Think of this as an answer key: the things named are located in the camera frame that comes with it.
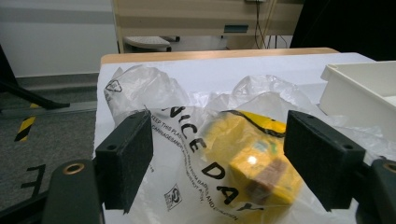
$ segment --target desk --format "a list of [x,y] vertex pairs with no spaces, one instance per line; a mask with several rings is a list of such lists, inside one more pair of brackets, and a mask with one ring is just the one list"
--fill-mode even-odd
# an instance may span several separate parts
[[[310,100],[318,103],[326,82],[320,79],[327,63],[371,62],[356,53],[338,53],[333,49],[264,49],[199,52],[164,52],[106,55],[98,80],[98,108],[94,145],[97,147],[113,130],[114,120],[106,104],[104,88],[120,67],[123,70],[137,65],[155,66],[177,80],[186,91],[230,91],[245,76],[274,75],[296,84]],[[327,213],[320,207],[313,211],[303,204],[299,213],[284,216],[279,223],[303,223],[310,219],[344,217],[340,223],[355,223],[354,211]],[[106,211],[107,223],[130,223],[121,211]]]
[[159,61],[217,59],[217,58],[242,58],[242,57],[260,57],[260,56],[302,55],[302,54],[326,54],[326,53],[338,53],[338,51],[329,48],[312,48],[312,49],[240,49],[240,50],[107,54],[102,57],[101,64],[159,62]]
[[[252,49],[257,20],[254,2],[242,0],[113,0],[117,38],[124,52],[124,36],[230,35],[229,49]],[[262,34],[292,35],[303,0],[260,3]],[[225,32],[225,25],[247,26]]]

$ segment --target white tray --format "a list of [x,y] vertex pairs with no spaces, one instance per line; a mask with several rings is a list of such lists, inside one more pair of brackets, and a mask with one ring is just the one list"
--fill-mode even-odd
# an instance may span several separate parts
[[396,142],[396,62],[329,64],[319,107],[328,115],[347,115],[346,125],[379,126]]

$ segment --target wooden table edge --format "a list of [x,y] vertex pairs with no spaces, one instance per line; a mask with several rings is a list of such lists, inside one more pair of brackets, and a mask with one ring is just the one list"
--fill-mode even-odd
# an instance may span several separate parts
[[327,53],[338,53],[338,51],[330,48],[309,48],[309,49],[237,49],[237,50],[107,54],[102,57],[101,65],[106,63],[138,63],[138,62],[142,63],[142,62],[161,62],[161,61],[176,61],[176,60],[241,58],[241,57],[327,54]]

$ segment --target white wall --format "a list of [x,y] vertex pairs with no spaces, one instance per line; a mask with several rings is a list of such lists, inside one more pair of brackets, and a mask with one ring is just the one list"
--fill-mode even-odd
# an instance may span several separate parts
[[111,0],[0,0],[0,43],[16,77],[97,73],[118,52]]

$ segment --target clear plastic bag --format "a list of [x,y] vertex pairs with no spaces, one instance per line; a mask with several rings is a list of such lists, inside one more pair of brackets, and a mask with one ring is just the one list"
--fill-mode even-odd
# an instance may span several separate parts
[[246,77],[231,93],[186,93],[157,68],[135,66],[119,69],[105,95],[116,125],[136,110],[152,113],[154,157],[132,223],[354,223],[357,203],[326,212],[283,155],[282,137],[269,134],[284,132],[290,109],[337,126],[372,159],[396,150],[375,134],[362,140],[343,127],[347,118],[324,115],[272,76]]

